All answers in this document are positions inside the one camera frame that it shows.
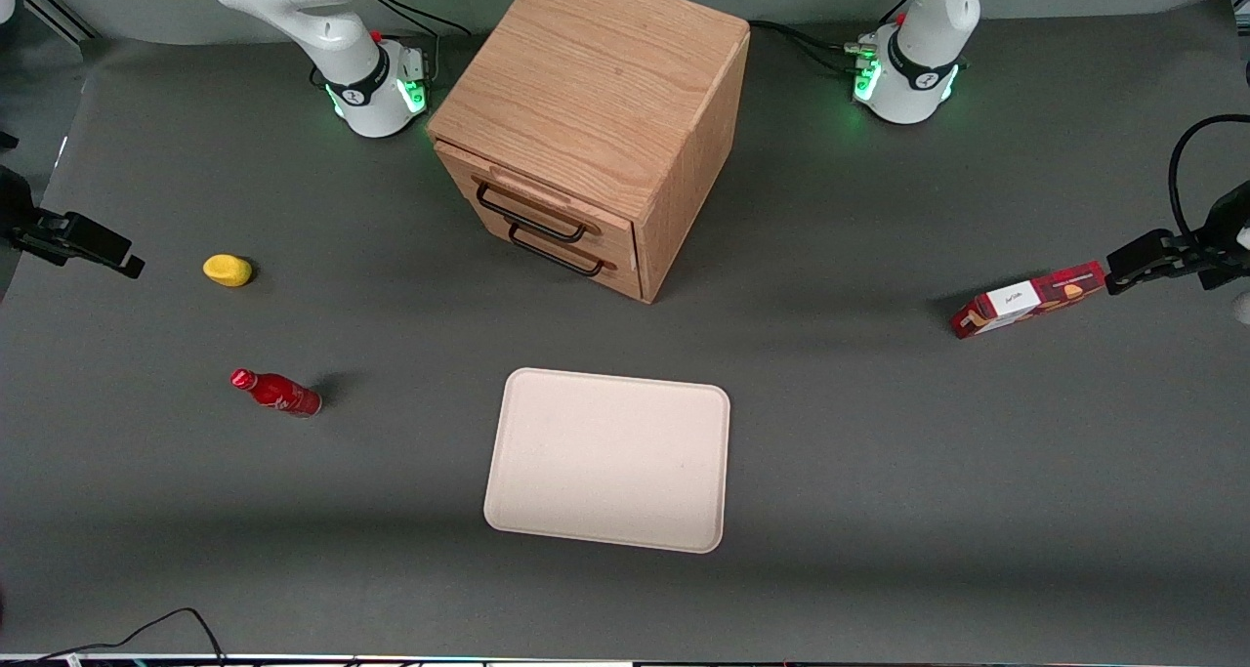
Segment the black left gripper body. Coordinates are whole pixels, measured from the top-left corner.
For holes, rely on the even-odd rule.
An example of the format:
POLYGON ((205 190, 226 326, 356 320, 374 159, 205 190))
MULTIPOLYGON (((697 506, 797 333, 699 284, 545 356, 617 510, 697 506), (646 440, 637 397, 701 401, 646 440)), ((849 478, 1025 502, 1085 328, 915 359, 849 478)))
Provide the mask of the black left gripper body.
POLYGON ((1204 290, 1224 287, 1238 279, 1248 279, 1249 271, 1249 182, 1240 184, 1209 210, 1208 219, 1199 230, 1199 240, 1206 256, 1218 267, 1210 267, 1199 276, 1204 290))

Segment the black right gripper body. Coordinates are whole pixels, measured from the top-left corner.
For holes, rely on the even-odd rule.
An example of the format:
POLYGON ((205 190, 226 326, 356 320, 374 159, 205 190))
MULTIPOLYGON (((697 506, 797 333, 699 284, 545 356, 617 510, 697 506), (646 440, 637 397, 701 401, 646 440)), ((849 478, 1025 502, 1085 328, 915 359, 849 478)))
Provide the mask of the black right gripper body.
POLYGON ((22 250, 22 240, 38 229, 40 210, 35 207, 28 180, 1 167, 1 239, 10 249, 22 250))

